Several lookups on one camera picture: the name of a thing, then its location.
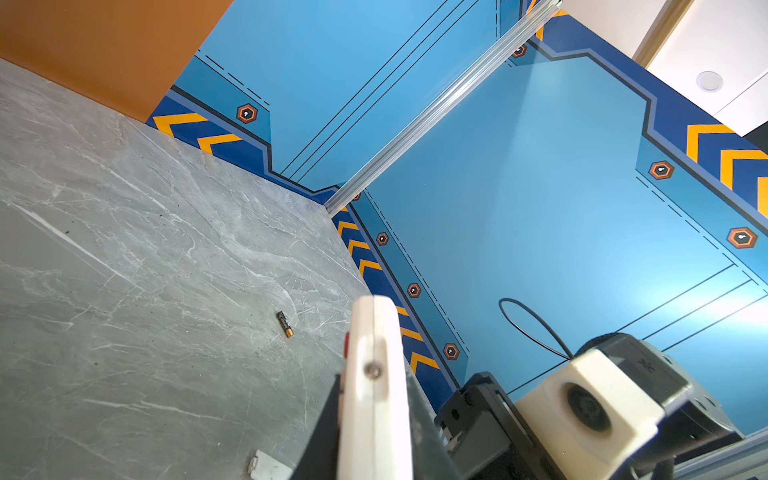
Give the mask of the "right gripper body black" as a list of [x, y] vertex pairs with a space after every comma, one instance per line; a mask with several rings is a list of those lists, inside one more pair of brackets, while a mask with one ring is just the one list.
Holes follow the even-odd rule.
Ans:
[[466, 479], [564, 475], [490, 373], [473, 375], [436, 414], [448, 453]]

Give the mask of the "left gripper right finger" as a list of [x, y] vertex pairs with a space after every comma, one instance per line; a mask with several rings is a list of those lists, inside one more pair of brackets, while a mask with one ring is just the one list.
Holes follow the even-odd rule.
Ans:
[[428, 480], [460, 479], [449, 457], [441, 431], [434, 423], [431, 405], [412, 373], [406, 374], [409, 403], [413, 478]]

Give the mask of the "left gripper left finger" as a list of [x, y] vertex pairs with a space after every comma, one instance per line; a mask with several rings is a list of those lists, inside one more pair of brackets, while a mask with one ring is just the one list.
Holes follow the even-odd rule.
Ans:
[[327, 400], [291, 480], [335, 480], [339, 448], [341, 376], [336, 375]]

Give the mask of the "white remote control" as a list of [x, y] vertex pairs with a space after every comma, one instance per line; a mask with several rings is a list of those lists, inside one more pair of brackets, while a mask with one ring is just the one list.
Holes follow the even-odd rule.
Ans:
[[411, 479], [413, 459], [399, 316], [386, 296], [352, 306], [339, 394], [338, 479]]

